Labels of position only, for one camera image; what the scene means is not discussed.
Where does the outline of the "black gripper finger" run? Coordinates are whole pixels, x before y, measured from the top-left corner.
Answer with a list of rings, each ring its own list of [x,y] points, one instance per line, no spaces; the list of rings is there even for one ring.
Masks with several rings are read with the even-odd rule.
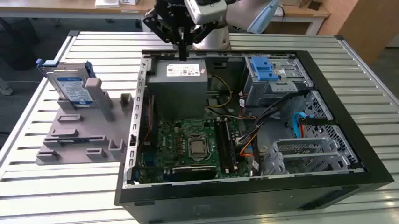
[[[188,58],[188,49],[193,43],[200,43],[201,40],[206,37],[210,31],[217,27],[218,22],[213,21],[204,25],[200,25],[198,28],[190,29],[193,23],[184,26],[182,28],[182,60],[186,61]]]
[[[165,43],[173,45],[178,51],[178,59],[184,61],[184,42],[176,19],[177,17],[172,12],[156,12],[156,10],[150,10],[145,13],[142,22],[158,38]]]

